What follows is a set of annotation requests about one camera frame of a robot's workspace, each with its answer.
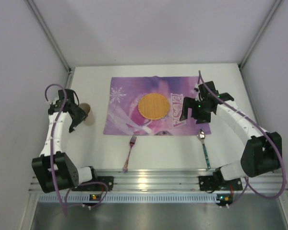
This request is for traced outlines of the beige paper cup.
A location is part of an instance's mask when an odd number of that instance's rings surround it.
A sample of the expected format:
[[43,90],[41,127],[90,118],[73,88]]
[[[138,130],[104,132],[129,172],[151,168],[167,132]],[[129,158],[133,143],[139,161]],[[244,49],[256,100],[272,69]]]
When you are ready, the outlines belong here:
[[84,119],[84,124],[86,126],[92,126],[95,123],[95,117],[93,115],[91,106],[87,103],[81,103],[79,106],[86,113],[86,118]]

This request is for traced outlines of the green handled metal spoon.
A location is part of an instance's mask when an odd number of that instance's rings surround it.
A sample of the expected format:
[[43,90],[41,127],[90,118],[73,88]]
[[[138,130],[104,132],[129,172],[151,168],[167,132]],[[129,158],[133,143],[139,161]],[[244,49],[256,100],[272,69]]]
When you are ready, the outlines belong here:
[[210,170],[211,169],[210,160],[209,160],[207,149],[206,149],[205,142],[204,142],[205,141],[205,132],[202,129],[200,129],[197,137],[202,144],[207,170]]

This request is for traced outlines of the round woven wicker plate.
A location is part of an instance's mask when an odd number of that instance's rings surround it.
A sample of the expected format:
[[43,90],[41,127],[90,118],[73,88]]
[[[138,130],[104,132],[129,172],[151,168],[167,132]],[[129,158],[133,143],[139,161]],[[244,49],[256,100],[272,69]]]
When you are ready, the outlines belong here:
[[138,104],[140,114],[149,120],[159,120],[165,117],[169,109],[168,99],[159,93],[149,93],[143,96]]

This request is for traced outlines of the purple printed cloth placemat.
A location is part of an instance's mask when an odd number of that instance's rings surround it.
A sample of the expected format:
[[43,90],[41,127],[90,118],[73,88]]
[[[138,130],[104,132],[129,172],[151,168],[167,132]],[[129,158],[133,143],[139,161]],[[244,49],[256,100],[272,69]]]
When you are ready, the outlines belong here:
[[[210,134],[208,123],[197,124],[191,117],[180,121],[184,97],[197,97],[197,76],[113,77],[110,82],[108,112],[104,134],[125,136],[196,136],[199,130]],[[143,117],[140,100],[147,94],[165,96],[170,108],[159,120]]]

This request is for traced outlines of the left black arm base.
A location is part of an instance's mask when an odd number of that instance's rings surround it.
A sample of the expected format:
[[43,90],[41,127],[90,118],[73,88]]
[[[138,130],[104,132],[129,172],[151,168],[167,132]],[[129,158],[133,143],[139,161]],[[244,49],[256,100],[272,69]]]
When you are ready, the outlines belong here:
[[77,192],[105,192],[111,191],[114,185],[113,176],[99,176],[96,182],[89,181],[82,183],[76,188],[72,188],[72,191]]

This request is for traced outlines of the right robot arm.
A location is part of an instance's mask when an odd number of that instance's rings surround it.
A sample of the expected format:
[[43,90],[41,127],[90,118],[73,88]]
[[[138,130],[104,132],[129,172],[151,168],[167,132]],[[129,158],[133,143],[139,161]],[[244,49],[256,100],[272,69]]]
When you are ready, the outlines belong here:
[[282,139],[277,132],[269,133],[252,122],[227,92],[219,93],[213,81],[200,84],[197,99],[184,97],[180,120],[189,116],[197,124],[210,123],[211,114],[221,118],[244,145],[240,159],[217,168],[216,181],[231,181],[242,177],[256,177],[281,168]]

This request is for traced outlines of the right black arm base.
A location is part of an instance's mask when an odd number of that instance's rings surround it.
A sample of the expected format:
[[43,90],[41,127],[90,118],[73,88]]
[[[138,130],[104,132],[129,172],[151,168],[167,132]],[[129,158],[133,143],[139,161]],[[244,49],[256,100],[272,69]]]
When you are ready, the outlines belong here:
[[199,187],[201,191],[212,193],[214,191],[242,191],[242,182],[240,178],[226,181],[221,175],[221,171],[212,172],[211,175],[198,176]]

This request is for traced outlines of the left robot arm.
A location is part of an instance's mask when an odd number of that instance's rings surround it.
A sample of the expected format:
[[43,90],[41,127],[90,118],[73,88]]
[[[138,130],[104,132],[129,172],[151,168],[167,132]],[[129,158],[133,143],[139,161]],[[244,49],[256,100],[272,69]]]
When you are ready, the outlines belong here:
[[73,189],[82,183],[94,182],[97,174],[92,166],[77,168],[65,153],[67,136],[86,118],[75,91],[58,90],[59,98],[48,109],[49,127],[45,145],[39,157],[32,160],[35,176],[45,193],[55,191],[56,179],[59,190]]

